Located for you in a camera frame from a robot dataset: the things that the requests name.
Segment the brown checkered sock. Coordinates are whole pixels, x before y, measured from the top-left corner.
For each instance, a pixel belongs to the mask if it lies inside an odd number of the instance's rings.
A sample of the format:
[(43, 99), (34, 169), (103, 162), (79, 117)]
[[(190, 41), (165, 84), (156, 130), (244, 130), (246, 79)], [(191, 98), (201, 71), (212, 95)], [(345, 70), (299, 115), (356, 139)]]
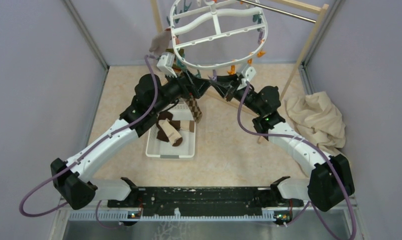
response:
[(195, 123), (199, 123), (202, 120), (203, 113), (198, 105), (197, 100), (194, 98), (193, 95), (190, 95), (188, 98), (184, 99), (184, 102), (188, 106), (188, 109), (190, 110), (193, 120)]

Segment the white round clip hanger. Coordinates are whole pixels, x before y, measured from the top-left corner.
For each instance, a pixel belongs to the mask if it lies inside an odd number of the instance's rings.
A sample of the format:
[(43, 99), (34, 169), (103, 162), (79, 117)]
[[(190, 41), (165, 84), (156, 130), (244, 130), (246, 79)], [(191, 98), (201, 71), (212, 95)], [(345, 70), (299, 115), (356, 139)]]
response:
[[(265, 54), (265, 52), (263, 51), (263, 46), (268, 37), (268, 23), (264, 19), (264, 6), (261, 5), (260, 2), (257, 0), (243, 0), (243, 3), (249, 5), (245, 9), (227, 8), (227, 6), (236, 4), (236, 2), (236, 0), (225, 0), (222, 2), (217, 2), (215, 0), (198, 0), (198, 8), (193, 10), (184, 9), (182, 12), (177, 12), (177, 6), (180, 1), (176, 0), (173, 3), (168, 19), (170, 22), (170, 34), (172, 39), (173, 52), (176, 59), (180, 63), (197, 70), (215, 70), (218, 68), (233, 66), (244, 62), (250, 64), (251, 59), (254, 56), (260, 58)], [(238, 29), (232, 29), (229, 31), (222, 31), (219, 17), (250, 16), (257, 17), (257, 20), (254, 21), (254, 24)], [(194, 30), (200, 24), (208, 21), (212, 22), (213, 24), (214, 34), (187, 42), (178, 41), (178, 37)], [(259, 32), (259, 37), (257, 40), (258, 47), (255, 50), (250, 51), (246, 56), (240, 58), (232, 58), (231, 60), (222, 63), (195, 64), (189, 62), (187, 58), (180, 53), (181, 49), (196, 46), (206, 42), (213, 42), (215, 40), (235, 36), (238, 34), (248, 33), (254, 30)]]

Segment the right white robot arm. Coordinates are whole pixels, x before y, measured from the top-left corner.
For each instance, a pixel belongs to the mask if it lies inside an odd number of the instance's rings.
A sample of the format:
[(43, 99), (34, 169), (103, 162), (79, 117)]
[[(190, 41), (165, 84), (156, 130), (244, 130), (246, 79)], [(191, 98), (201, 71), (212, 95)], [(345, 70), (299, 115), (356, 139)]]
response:
[(265, 86), (259, 92), (254, 87), (240, 87), (237, 75), (219, 76), (211, 86), (226, 99), (239, 101), (258, 116), (252, 120), (253, 135), (265, 138), (286, 151), (301, 167), (306, 179), (283, 177), (274, 185), (270, 199), (284, 206), (290, 199), (310, 201), (317, 209), (327, 212), (355, 193), (349, 161), (342, 154), (331, 155), (320, 150), (295, 130), (278, 113), (281, 106), (279, 89)]

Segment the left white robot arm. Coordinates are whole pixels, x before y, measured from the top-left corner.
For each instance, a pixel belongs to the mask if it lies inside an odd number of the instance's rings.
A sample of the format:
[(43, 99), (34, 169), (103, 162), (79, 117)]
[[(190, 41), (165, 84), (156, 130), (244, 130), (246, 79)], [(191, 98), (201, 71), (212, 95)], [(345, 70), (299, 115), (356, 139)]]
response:
[(138, 203), (139, 193), (127, 178), (102, 180), (93, 176), (123, 147), (154, 126), (158, 114), (167, 106), (180, 98), (199, 99), (212, 83), (190, 72), (166, 79), (167, 83), (162, 85), (157, 75), (143, 75), (134, 88), (131, 105), (105, 133), (69, 159), (58, 158), (51, 163), (53, 185), (73, 210), (94, 201), (115, 200), (127, 207)]

